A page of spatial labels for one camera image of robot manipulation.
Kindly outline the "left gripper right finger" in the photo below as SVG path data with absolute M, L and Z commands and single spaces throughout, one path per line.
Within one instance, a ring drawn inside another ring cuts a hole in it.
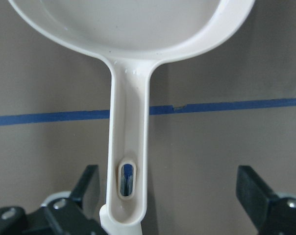
M 259 235 L 296 235 L 296 197 L 276 193 L 248 165 L 238 166 L 236 196 Z

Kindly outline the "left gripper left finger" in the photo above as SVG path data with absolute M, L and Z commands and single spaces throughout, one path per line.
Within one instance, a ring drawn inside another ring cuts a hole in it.
M 88 165 L 68 197 L 52 200 L 44 215 L 54 235 L 99 235 L 94 220 L 99 201 L 99 166 Z

